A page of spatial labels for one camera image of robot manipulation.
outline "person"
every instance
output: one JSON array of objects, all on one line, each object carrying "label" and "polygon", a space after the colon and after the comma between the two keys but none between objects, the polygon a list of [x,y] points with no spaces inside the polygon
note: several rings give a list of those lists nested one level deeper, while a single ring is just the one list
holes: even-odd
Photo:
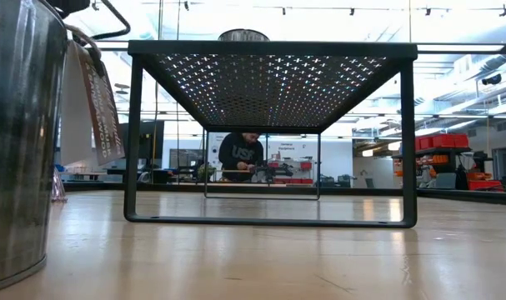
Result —
[{"label": "person", "polygon": [[258,141],[260,133],[229,133],[219,147],[219,161],[222,170],[249,170],[249,172],[223,172],[223,180],[248,182],[253,177],[254,168],[263,161],[263,146]]}]

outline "dark sweatshirt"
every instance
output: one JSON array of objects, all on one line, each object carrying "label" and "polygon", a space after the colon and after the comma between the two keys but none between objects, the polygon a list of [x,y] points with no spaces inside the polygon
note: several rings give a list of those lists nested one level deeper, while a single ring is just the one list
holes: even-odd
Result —
[{"label": "dark sweatshirt", "polygon": [[[223,169],[227,170],[238,170],[240,162],[247,165],[261,164],[263,161],[262,143],[247,144],[241,133],[229,133],[219,147],[219,161],[223,164]],[[238,182],[250,180],[252,176],[252,173],[223,173],[226,179]]]}]

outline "ceiling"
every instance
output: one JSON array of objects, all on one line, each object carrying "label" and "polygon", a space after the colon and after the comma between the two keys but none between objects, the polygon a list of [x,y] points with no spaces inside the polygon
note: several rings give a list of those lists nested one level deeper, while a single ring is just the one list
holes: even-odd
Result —
[{"label": "ceiling", "polygon": [[[185,5],[185,1],[115,0],[112,3],[133,29],[126,37],[117,37],[115,41],[158,39],[158,32],[161,39],[216,40],[229,29],[250,28],[266,34],[271,40],[506,43],[506,16],[499,16],[506,1],[205,0],[188,1]],[[89,35],[122,29],[121,23],[103,4],[96,1],[96,7],[97,10],[91,7],[73,14],[66,23],[80,27]],[[478,70],[489,59],[489,55],[420,55],[414,63],[414,104],[416,113],[420,114],[416,118],[418,126],[425,129],[435,124],[442,119],[435,116],[438,114],[480,115],[492,113],[492,109],[495,113],[506,113],[506,107],[499,110],[506,104],[506,95],[501,99],[496,92],[506,89],[506,63],[494,71],[503,74],[499,85],[482,86],[480,78],[473,78],[480,75],[474,69]],[[104,52],[103,62],[112,85],[130,84],[131,59],[126,52]],[[465,70],[466,64],[472,68],[470,72]],[[363,138],[398,137],[400,131],[395,130],[400,126],[398,83],[398,77],[386,83],[352,114],[334,124],[330,134],[335,136],[336,132],[345,130],[342,128],[352,128],[354,136]],[[120,122],[126,122],[129,88],[116,87],[116,92],[118,111],[122,114]],[[142,110],[143,118],[155,118],[154,112],[159,111],[158,119],[176,121],[178,118],[191,123],[191,126],[181,124],[181,134],[202,131],[162,88],[157,91],[156,83],[148,74],[144,74]],[[388,116],[373,115],[380,113]],[[463,118],[451,120],[447,118],[447,123],[439,128],[466,121]]]}]

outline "metal bucket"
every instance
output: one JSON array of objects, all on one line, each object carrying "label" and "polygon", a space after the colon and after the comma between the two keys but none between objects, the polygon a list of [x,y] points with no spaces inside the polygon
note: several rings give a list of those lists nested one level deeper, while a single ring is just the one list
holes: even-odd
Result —
[{"label": "metal bucket", "polygon": [[44,266],[67,49],[42,0],[0,0],[0,288]]},{"label": "metal bucket", "polygon": [[263,33],[250,29],[233,29],[223,32],[219,36],[219,41],[265,41],[269,42],[269,38]]}]

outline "wooden floor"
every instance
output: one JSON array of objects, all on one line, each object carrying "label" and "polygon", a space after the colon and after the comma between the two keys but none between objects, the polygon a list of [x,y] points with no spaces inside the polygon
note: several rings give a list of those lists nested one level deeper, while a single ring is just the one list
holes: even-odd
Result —
[{"label": "wooden floor", "polygon": [[[506,206],[419,199],[409,230],[224,227],[126,222],[122,192],[68,197],[53,204],[45,270],[0,299],[506,299]],[[138,211],[400,219],[396,198],[201,200],[141,192]]]}]

